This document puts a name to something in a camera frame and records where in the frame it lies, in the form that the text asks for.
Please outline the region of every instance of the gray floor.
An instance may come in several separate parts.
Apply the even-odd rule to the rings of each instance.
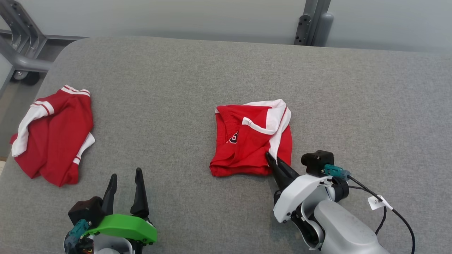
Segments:
[[[39,53],[38,59],[54,61],[60,52],[72,41],[48,40]],[[0,98],[0,159],[8,157],[11,150],[9,140],[17,132],[20,121],[35,100],[45,74],[35,85],[22,82],[9,82]]]

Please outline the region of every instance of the black cable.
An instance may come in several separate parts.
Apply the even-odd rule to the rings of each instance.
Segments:
[[[357,185],[361,186],[365,191],[369,192],[370,194],[372,194],[374,197],[376,197],[378,200],[380,200],[380,202],[383,202],[383,199],[381,199],[379,196],[377,196],[377,194],[375,194],[375,192],[371,191],[369,188],[367,188],[364,184],[360,183],[358,180],[356,180],[355,178],[353,178],[352,176],[348,175],[347,176],[350,180],[354,181]],[[399,214],[398,211],[396,211],[394,208],[392,209],[392,211],[403,221],[403,223],[405,223],[406,227],[408,227],[408,230],[410,231],[411,234],[411,241],[413,243],[413,246],[411,247],[411,254],[414,254],[414,249],[416,248],[416,239],[414,237],[414,232],[411,229],[411,226],[409,225],[409,223],[406,221],[406,219]]]
[[[365,192],[368,192],[367,190],[365,190],[365,189],[362,188],[362,187],[351,186],[351,185],[349,185],[348,187],[349,187],[349,188],[352,188],[352,189],[358,189],[358,190],[363,190],[363,191],[365,191]],[[383,218],[381,219],[380,225],[378,226],[377,230],[375,230],[375,234],[376,234],[376,235],[378,235],[378,232],[380,232],[380,229],[383,227],[383,224],[385,223],[385,220],[386,220],[386,213],[387,213],[386,206],[383,207],[383,211],[384,211],[384,212],[383,212]]]

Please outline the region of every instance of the printed number on shirt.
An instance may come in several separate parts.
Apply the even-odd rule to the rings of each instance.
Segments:
[[[239,135],[239,132],[236,132],[232,138],[229,139],[229,142],[231,142],[232,144],[237,143],[237,136]]]

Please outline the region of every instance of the red and white garment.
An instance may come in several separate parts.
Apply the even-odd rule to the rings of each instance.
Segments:
[[[282,99],[218,106],[217,149],[210,162],[213,176],[269,175],[265,153],[290,164],[291,112]]]
[[[78,164],[94,143],[91,94],[68,85],[30,105],[11,138],[11,154],[30,177],[63,186],[78,182]]]

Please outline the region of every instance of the teal connector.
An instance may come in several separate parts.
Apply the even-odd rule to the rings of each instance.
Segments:
[[[350,171],[344,170],[343,168],[340,168],[338,166],[326,164],[325,169],[323,172],[325,175],[335,176],[342,178],[344,180],[348,180],[348,177],[350,174]]]

